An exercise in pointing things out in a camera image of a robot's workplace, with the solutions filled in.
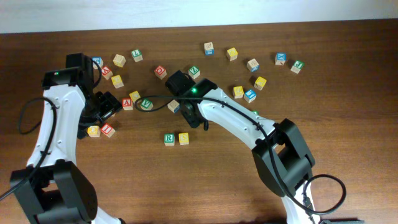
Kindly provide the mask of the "yellow S block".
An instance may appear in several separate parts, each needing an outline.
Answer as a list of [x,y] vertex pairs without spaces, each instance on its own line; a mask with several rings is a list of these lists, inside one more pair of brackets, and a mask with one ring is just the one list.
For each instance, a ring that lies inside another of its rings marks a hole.
[[188,145],[189,144],[189,134],[188,133],[179,133],[178,141],[180,145]]

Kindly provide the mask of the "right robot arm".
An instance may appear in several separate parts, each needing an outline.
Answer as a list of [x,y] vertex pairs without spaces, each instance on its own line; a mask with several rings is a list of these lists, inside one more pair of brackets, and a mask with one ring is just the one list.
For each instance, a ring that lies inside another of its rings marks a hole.
[[251,150],[259,178],[282,199],[287,223],[318,223],[312,208],[310,178],[315,159],[298,127],[290,120],[281,123],[265,119],[232,100],[215,83],[202,79],[195,83],[181,71],[165,86],[181,102],[181,114],[192,128],[208,129],[210,121],[222,126]]

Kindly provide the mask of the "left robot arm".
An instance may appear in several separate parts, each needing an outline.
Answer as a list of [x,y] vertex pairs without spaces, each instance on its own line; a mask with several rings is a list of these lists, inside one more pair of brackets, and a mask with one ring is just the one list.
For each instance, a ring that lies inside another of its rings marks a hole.
[[36,146],[10,185],[30,223],[123,223],[99,208],[95,188],[76,166],[76,141],[122,108],[110,92],[97,92],[98,62],[83,53],[44,75],[44,113]]

